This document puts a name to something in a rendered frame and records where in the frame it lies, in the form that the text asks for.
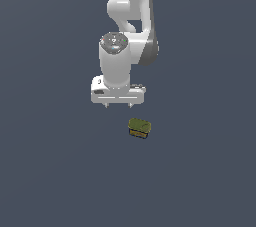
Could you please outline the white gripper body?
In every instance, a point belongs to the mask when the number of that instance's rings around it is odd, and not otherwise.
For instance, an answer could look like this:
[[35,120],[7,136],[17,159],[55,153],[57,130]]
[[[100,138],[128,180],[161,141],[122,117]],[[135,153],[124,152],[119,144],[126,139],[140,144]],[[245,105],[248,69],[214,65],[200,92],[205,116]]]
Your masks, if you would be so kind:
[[91,83],[91,101],[93,103],[109,104],[142,104],[146,87],[142,84],[126,84],[123,88],[108,87],[103,76],[96,76]]

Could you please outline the small olive green box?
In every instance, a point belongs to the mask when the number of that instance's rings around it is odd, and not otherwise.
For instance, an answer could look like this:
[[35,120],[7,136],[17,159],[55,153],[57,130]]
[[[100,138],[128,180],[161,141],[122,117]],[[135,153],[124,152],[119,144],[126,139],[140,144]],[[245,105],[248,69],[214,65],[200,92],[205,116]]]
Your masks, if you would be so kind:
[[151,123],[146,120],[131,118],[128,122],[128,129],[131,136],[146,139],[151,131]]

